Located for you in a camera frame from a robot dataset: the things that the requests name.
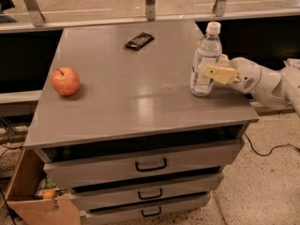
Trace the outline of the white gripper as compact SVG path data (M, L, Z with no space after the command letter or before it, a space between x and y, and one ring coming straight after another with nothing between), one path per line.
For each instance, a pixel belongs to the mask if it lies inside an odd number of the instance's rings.
M208 66L203 74L222 84L231 83L231 88L244 94L253 90L261 78L261 67L243 57L230 61L226 54L222 54L218 65L219 67Z

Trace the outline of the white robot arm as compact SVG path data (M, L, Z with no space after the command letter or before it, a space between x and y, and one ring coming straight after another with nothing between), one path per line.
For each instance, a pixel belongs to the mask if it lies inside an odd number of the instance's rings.
M263 106L282 110L289 104L300 115L300 72L297 66L273 70L244 57L221 56L218 65L209 63L203 75L252 97Z

